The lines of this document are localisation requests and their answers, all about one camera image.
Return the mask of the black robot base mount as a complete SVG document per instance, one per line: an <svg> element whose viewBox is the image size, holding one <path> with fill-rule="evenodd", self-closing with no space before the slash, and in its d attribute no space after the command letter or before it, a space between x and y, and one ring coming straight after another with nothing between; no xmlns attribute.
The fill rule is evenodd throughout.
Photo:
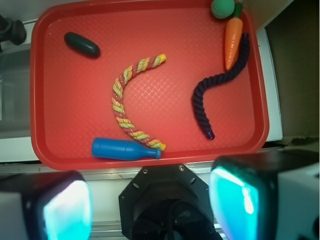
<svg viewBox="0 0 320 240"><path fill-rule="evenodd" d="M209 186L185 165L143 167L118 196L129 240L221 240Z"/></svg>

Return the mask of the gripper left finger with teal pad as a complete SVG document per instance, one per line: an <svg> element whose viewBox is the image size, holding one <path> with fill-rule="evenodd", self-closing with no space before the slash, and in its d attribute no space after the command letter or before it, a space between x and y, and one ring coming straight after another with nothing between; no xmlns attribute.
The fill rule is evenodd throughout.
<svg viewBox="0 0 320 240"><path fill-rule="evenodd" d="M92 224L91 187L77 171L0 180L2 240L88 240Z"/></svg>

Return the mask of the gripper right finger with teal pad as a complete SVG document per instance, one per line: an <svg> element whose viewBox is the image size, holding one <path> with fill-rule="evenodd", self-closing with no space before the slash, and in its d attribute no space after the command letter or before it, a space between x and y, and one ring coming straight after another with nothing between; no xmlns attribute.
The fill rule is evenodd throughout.
<svg viewBox="0 0 320 240"><path fill-rule="evenodd" d="M229 240L317 240L320 155L302 149L221 156L209 200Z"/></svg>

